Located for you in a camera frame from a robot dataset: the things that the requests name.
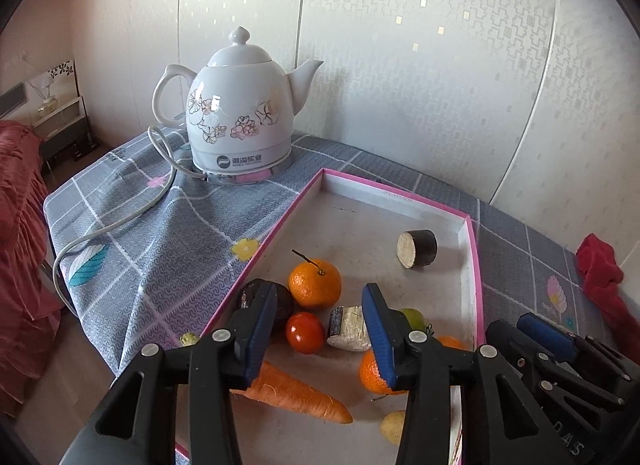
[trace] wooden floor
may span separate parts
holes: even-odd
[[[43,177],[49,192],[109,152],[100,146],[79,160],[69,156]],[[113,373],[84,335],[80,322],[64,310],[54,349],[39,381],[30,385],[14,428],[42,465],[57,465],[113,382]]]

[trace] green stem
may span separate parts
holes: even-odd
[[[291,252],[293,252],[296,255],[299,255],[300,257],[302,257],[302,259],[304,259],[306,262],[311,263],[312,265],[314,265],[316,268],[318,268],[318,275],[324,275],[324,270],[322,268],[320,268],[318,265],[316,265],[316,263],[314,263],[311,259],[309,259],[308,257],[306,257],[306,255],[300,254],[299,251],[295,251],[294,249],[291,249]]]

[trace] red cloth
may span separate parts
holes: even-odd
[[[40,281],[47,250],[40,139],[0,120],[0,409],[14,415],[39,378],[60,323],[60,301]]]
[[[585,295],[602,312],[620,352],[640,365],[640,324],[618,295],[618,285],[625,274],[616,264],[613,247],[589,234],[576,257],[578,271],[584,277]]]

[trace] teapot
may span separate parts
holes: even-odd
[[[156,120],[186,128],[193,163],[209,174],[250,174],[279,164],[291,151],[293,117],[305,105],[311,81],[323,61],[307,60],[291,73],[254,44],[242,27],[229,35],[199,73],[169,64],[152,98]],[[160,95],[176,76],[190,86],[184,116],[167,118]]]

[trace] kettle base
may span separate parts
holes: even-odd
[[[217,185],[248,185],[250,183],[258,183],[258,181],[266,180],[272,176],[281,174],[289,168],[293,162],[293,152],[289,151],[281,159],[275,161],[270,167],[266,167],[249,174],[214,174],[207,172],[208,182]]]

